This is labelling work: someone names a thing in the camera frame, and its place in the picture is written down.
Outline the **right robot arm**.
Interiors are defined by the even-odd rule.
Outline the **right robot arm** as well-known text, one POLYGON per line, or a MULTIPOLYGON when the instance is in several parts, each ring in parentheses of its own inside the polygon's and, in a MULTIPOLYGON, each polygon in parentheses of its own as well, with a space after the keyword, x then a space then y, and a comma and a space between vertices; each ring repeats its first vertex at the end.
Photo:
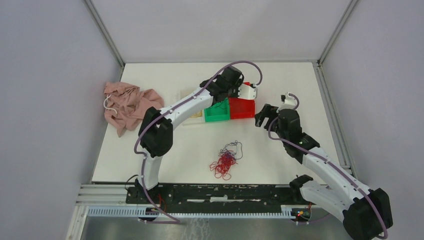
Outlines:
POLYGON ((276 133, 287 154, 311 170, 327 186, 308 175, 295 178, 289 199, 311 202, 338 219, 353 240, 386 240, 393 226, 390 198, 381 188, 372 189, 331 160, 320 144, 303 132, 295 109, 265 104, 254 116, 255 126, 276 133))

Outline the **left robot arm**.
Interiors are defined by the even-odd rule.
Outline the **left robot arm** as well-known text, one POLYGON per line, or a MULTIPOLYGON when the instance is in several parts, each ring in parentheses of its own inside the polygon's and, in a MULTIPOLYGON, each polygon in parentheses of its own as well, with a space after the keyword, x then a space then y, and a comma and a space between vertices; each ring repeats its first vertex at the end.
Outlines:
POLYGON ((163 156, 172 148, 174 130, 195 113, 224 102, 242 85, 244 76, 234 66, 228 66, 212 79, 203 81, 193 93, 178 102, 156 109, 150 107, 142 120, 135 154, 142 156, 137 182, 138 197, 149 204, 156 200, 159 170, 163 156))

